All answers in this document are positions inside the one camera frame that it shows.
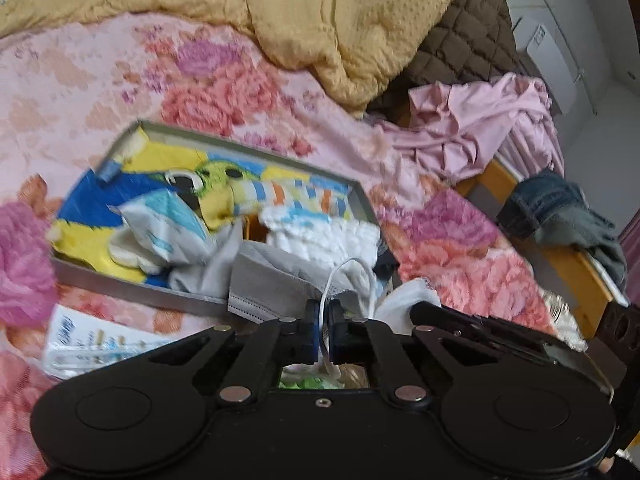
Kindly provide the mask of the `grey shallow box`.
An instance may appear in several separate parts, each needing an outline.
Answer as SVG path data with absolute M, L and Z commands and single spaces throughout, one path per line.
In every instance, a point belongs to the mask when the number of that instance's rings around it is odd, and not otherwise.
M 137 122 L 124 133 L 134 130 L 137 125 L 146 124 L 151 123 Z M 151 125 L 157 128 L 161 134 L 173 134 L 186 140 L 186 144 L 189 146 L 196 146 L 201 141 L 208 139 L 216 139 L 190 131 L 157 124 Z M 352 210 L 352 218 L 349 220 L 367 221 L 378 226 L 372 208 L 358 182 L 318 168 L 308 167 L 318 170 L 322 174 L 344 180 L 352 186 L 352 190 L 348 194 Z M 267 244 L 268 231 L 258 220 L 260 211 L 256 214 L 242 214 L 242 216 L 232 214 L 232 196 L 229 188 L 232 181 L 201 197 L 200 210 L 194 211 L 198 218 L 204 222 L 209 232 L 209 240 L 213 250 L 208 260 L 206 263 L 194 264 L 193 266 L 173 266 L 164 269 L 169 272 L 166 288 L 112 278 L 85 266 L 78 266 L 78 264 L 64 258 L 58 258 L 57 255 L 55 257 L 67 264 L 77 266 L 77 272 L 68 278 L 68 282 L 72 285 L 159 308 L 179 310 L 196 315 L 218 314 L 226 310 L 227 307 L 231 267 L 241 244 L 247 240 Z

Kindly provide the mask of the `striped colourful sock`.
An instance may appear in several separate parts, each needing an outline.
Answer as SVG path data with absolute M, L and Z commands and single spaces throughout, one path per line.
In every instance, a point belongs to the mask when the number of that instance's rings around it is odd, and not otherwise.
M 345 219 L 352 216 L 344 193 L 319 188 L 303 180 L 237 180 L 232 181 L 229 188 L 232 196 L 231 212 L 235 216 L 256 214 L 262 208 L 270 206 L 305 209 Z

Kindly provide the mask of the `clear printed plastic bag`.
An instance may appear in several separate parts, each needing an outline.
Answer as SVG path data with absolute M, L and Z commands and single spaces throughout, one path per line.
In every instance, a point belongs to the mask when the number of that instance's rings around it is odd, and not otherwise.
M 170 344 L 166 337 L 104 321 L 57 304 L 42 350 L 43 371 L 66 380 Z

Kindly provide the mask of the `brown quilted jacket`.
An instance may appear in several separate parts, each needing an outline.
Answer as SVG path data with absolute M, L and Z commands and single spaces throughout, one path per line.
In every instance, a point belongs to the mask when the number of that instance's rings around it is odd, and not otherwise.
M 397 122 L 413 88 L 493 81 L 520 71 L 508 0 L 452 0 L 413 59 L 367 111 Z

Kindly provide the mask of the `white air conditioner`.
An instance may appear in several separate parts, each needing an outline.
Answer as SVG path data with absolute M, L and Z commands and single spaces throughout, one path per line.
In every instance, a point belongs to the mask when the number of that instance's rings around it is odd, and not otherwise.
M 544 21 L 522 15 L 512 32 L 522 70 L 544 82 L 552 99 L 552 114 L 567 115 L 577 103 L 582 70 L 558 25 L 549 27 Z

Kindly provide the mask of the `grey face mask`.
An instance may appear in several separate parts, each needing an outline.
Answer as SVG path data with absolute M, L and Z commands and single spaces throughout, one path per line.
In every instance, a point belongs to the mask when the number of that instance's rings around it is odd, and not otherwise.
M 344 261 L 331 269 L 322 268 L 265 243 L 247 240 L 232 263 L 228 310 L 257 324 L 280 318 L 303 320 L 309 299 L 337 299 L 343 308 L 359 314 L 356 286 L 346 276 Z

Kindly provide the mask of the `pink floral bed cover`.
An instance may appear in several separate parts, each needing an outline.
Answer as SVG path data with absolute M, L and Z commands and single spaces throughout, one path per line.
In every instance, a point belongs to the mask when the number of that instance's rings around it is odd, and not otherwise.
M 396 152 L 387 132 L 332 101 L 311 74 L 280 70 L 229 27 L 122 15 L 19 34 L 1 44 L 1 474 L 46 466 L 28 428 L 50 387 L 41 368 L 62 304 L 145 332 L 183 337 L 211 316 L 155 309 L 58 284 L 44 234 L 65 195 L 140 118 L 297 157 L 360 181 L 393 250 L 448 304 L 550 332 L 529 265 L 483 220 L 444 238 L 426 203 L 444 184 Z

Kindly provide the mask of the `white grey sock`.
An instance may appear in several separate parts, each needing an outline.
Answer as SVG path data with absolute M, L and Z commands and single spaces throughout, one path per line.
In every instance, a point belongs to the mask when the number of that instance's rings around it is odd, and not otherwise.
M 426 302 L 436 308 L 442 306 L 438 293 L 425 278 L 414 278 L 382 299 L 378 298 L 378 278 L 373 269 L 360 258 L 344 261 L 346 276 L 356 286 L 359 307 L 357 312 L 363 318 L 387 323 L 389 326 L 408 324 L 410 310 L 416 304 Z

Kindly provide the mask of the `white fluffy towel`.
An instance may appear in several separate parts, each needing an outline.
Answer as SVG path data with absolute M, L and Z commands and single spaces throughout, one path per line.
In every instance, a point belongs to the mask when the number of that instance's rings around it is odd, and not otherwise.
M 373 268 L 378 261 L 381 231 L 373 223 L 285 206 L 264 208 L 258 220 L 268 231 L 268 245 L 318 266 L 331 269 L 360 258 Z

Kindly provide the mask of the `pink crumpled garment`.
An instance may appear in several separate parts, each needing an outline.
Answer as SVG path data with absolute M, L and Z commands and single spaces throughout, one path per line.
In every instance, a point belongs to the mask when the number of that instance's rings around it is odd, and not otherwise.
M 428 84 L 408 92 L 407 127 L 381 122 L 401 154 L 453 184 L 484 172 L 495 156 L 522 176 L 565 174 L 552 99 L 539 78 L 507 73 L 493 82 Z

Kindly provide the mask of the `yellow blue cartoon towel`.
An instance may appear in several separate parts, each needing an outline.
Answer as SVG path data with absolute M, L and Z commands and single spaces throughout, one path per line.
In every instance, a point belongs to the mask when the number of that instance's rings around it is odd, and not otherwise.
M 352 186 L 293 159 L 272 156 L 220 139 L 189 146 L 151 124 L 137 125 L 112 147 L 96 170 L 88 170 L 63 200 L 53 229 L 55 255 L 93 271 L 166 288 L 167 270 L 157 274 L 127 268 L 108 254 L 107 242 L 124 225 L 118 208 L 158 190 L 180 196 L 198 212 L 200 198 L 232 180 L 290 181 L 303 191 L 295 203 L 311 202 L 315 210 L 350 219 Z

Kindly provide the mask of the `silver patterned satin sheet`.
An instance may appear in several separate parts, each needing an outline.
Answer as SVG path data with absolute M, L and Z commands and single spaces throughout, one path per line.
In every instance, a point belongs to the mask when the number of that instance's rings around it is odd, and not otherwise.
M 559 340 L 578 352 L 588 350 L 588 342 L 582 336 L 576 318 L 564 298 L 543 288 L 539 289 L 544 304 L 547 306 L 552 326 Z

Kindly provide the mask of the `blue denim jeans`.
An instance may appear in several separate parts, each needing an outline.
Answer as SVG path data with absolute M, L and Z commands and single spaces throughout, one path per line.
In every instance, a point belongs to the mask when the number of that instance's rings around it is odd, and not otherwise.
M 582 189 L 550 169 L 521 181 L 497 216 L 498 225 L 518 240 L 546 247 L 576 247 L 592 255 L 616 286 L 627 281 L 627 261 L 615 224 L 587 204 Z

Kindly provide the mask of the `yellow dotted blanket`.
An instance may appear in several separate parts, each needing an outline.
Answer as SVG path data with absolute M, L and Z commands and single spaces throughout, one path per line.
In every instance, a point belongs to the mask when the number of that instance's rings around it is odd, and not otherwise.
M 271 62 L 306 68 L 346 110 L 361 112 L 413 59 L 452 0 L 8 0 L 1 32 L 164 12 L 227 24 Z

